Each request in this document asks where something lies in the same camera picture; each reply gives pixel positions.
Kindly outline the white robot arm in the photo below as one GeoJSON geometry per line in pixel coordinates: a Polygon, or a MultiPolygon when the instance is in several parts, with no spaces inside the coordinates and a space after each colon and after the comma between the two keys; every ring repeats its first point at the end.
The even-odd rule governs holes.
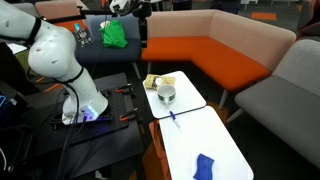
{"type": "Polygon", "coordinates": [[[0,0],[0,35],[5,40],[26,42],[29,67],[55,79],[70,94],[62,108],[63,124],[95,121],[107,109],[108,100],[75,57],[76,39],[69,30],[0,0]]]}

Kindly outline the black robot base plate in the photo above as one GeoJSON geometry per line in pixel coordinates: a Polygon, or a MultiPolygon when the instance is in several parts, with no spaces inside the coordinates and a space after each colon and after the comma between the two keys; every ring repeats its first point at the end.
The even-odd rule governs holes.
{"type": "Polygon", "coordinates": [[[134,93],[116,93],[115,89],[102,92],[107,100],[107,107],[101,113],[93,108],[91,102],[86,105],[77,94],[72,93],[62,103],[62,110],[55,109],[52,114],[50,125],[53,130],[67,134],[68,129],[73,128],[72,137],[76,141],[82,141],[127,128],[130,120],[121,122],[119,117],[134,109],[127,107],[127,97],[134,96],[134,93]]]}

